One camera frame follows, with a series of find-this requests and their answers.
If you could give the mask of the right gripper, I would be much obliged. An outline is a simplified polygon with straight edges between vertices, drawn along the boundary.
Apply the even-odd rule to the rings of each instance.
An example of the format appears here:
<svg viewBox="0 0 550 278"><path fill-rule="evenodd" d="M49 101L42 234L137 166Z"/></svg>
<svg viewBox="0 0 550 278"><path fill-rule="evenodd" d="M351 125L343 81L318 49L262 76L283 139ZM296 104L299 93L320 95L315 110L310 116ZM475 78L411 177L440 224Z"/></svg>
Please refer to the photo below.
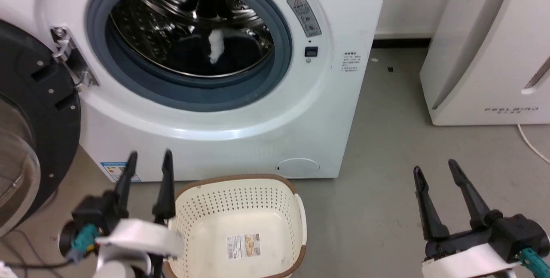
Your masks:
<svg viewBox="0 0 550 278"><path fill-rule="evenodd" d="M488 229L485 243L439 255L421 264L424 278L516 278L515 269L524 266L534 278L549 277L549 235L536 221L522 214L504 217L490 210L458 162L448 160L455 184L460 188L470 215L472 229ZM439 241L450 236L429 195L429 185L420 166L414 167L416 198L421 227L426 241Z"/></svg>

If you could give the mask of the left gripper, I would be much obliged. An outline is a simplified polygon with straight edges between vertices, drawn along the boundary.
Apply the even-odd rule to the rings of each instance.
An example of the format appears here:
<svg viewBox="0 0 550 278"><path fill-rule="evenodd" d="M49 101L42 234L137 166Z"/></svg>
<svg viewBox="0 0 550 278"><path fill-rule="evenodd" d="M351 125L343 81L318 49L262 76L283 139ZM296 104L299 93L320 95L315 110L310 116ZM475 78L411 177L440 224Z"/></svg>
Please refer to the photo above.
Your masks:
<svg viewBox="0 0 550 278"><path fill-rule="evenodd" d="M167 225L176 215L173 154L165 151L153 222L129 218L127 204L137 159L137 151L132 151L114 193L85 196L73 210L58 236L59 252L67 260L78 263L91 253L117 252L120 258L124 254L131 259L145 257L147 270L159 270L166 258L184 255L183 236Z"/></svg>

